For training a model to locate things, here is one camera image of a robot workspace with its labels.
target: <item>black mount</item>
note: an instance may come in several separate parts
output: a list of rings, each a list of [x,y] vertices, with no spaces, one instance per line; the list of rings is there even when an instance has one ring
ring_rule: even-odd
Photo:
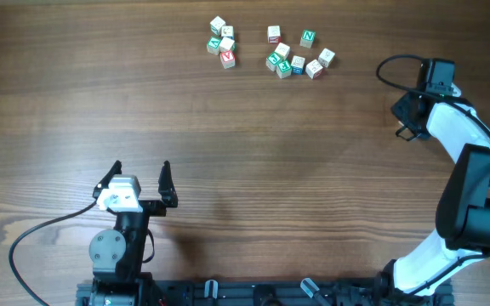
[[[448,102],[472,106],[463,98],[453,97],[451,87],[455,76],[455,63],[447,59],[424,59],[417,78],[415,89],[435,96],[443,97]],[[432,108],[439,101],[430,97],[405,93],[391,108],[392,114],[402,123],[396,131],[396,136],[411,141],[414,139],[428,139],[430,134],[426,128]],[[409,130],[410,137],[403,137],[402,132]]]

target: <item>wood grain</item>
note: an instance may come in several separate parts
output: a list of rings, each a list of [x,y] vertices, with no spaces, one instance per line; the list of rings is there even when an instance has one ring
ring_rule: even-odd
[[[453,164],[435,141],[394,137],[402,95],[374,76],[399,53],[458,64],[490,127],[490,1],[277,1],[0,6],[0,305],[31,305],[10,272],[24,230],[88,205],[119,159],[156,197],[172,162],[179,208],[153,219],[157,279],[298,280],[373,275],[434,227]],[[237,67],[206,51],[208,22],[235,26]],[[314,59],[318,81],[265,67],[266,28]],[[299,47],[305,28],[314,48]],[[416,63],[389,65],[412,84]],[[50,304],[91,278],[97,210],[25,239],[16,262]],[[490,260],[455,277],[459,305],[490,305]]]

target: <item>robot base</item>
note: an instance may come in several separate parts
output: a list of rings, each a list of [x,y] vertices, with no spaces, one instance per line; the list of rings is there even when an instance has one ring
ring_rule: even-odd
[[[334,282],[317,282],[320,294],[329,305],[333,306],[454,306],[453,287],[449,281],[440,285],[431,297],[410,297],[409,300],[396,303],[400,297],[381,298],[378,305],[374,303],[374,278],[348,279]],[[93,285],[77,286],[76,306],[86,305],[149,305],[149,306],[314,306],[319,303],[309,298],[299,281],[272,282],[225,282],[218,284],[216,299],[205,298],[205,284],[185,280],[178,281],[145,281],[140,292],[150,292],[148,298],[139,298],[131,293],[123,296],[120,292],[92,293]]]

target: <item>white block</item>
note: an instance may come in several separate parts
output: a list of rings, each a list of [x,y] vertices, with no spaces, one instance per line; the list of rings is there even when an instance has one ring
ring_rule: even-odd
[[[220,35],[220,30],[222,30],[223,26],[226,26],[226,21],[222,20],[219,16],[211,20],[211,31],[216,35]]]
[[[281,28],[279,25],[268,26],[268,43],[281,42]]]
[[[282,57],[281,55],[277,54],[277,53],[272,53],[270,54],[270,56],[268,56],[266,59],[265,59],[265,65],[270,68],[271,71],[275,71],[276,68],[277,68],[277,64],[281,63],[282,62]]]
[[[336,55],[334,52],[328,50],[327,48],[324,48],[324,50],[319,55],[319,63],[321,63],[323,67],[328,68],[330,66],[330,63],[332,63],[334,55]]]
[[[228,37],[222,37],[222,41],[220,42],[219,45],[220,52],[234,51],[235,47],[236,47],[236,42],[234,42],[233,39]]]
[[[322,72],[322,66],[321,64],[316,60],[312,60],[307,66],[305,67],[305,73],[307,73],[308,76],[310,76],[311,80],[319,77]]]
[[[294,74],[304,73],[304,65],[305,65],[305,58],[300,57],[298,55],[295,55],[293,57],[293,62],[290,64],[290,66],[293,68]]]
[[[208,52],[211,54],[219,55],[220,38],[210,37],[208,41]]]
[[[288,63],[288,60],[285,60],[279,64],[277,64],[277,75],[280,78],[285,78],[285,77],[290,77],[290,74],[292,73],[292,68],[290,67],[290,64]]]
[[[225,25],[220,30],[220,35],[222,37],[228,37],[234,39],[234,27],[232,25]]]
[[[227,69],[236,65],[236,58],[231,51],[226,51],[220,53],[220,62],[222,63],[222,66]]]
[[[302,47],[311,48],[314,40],[315,31],[304,30],[304,32],[302,32],[302,38],[299,40],[299,45]]]
[[[281,55],[283,57],[283,59],[287,59],[288,57],[288,54],[290,54],[290,47],[287,46],[286,44],[280,42],[278,45],[277,45],[277,48],[276,48],[276,51],[275,53]]]

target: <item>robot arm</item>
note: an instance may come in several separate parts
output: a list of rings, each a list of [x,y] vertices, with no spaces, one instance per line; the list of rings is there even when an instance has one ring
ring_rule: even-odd
[[[451,92],[458,107],[420,94],[407,93],[393,107],[393,114],[412,138],[437,138],[456,163],[436,211],[436,229],[411,253],[394,263],[394,288],[416,296],[434,294],[436,288],[464,267],[482,261],[490,251],[490,137],[474,122],[476,110],[452,84],[454,64],[442,59],[423,60],[418,88],[428,94]],[[435,88],[437,85],[452,84]],[[462,258],[474,259],[462,261]]]
[[[93,198],[100,209],[117,219],[113,229],[101,231],[90,242],[94,280],[92,285],[78,286],[77,305],[154,305],[163,300],[152,275],[141,273],[141,266],[154,257],[154,238],[148,230],[150,217],[165,217],[166,208],[178,206],[168,161],[158,179],[162,199],[140,200],[140,192],[139,180],[134,175],[122,175],[119,161],[94,187]],[[147,235],[153,250],[144,260]]]

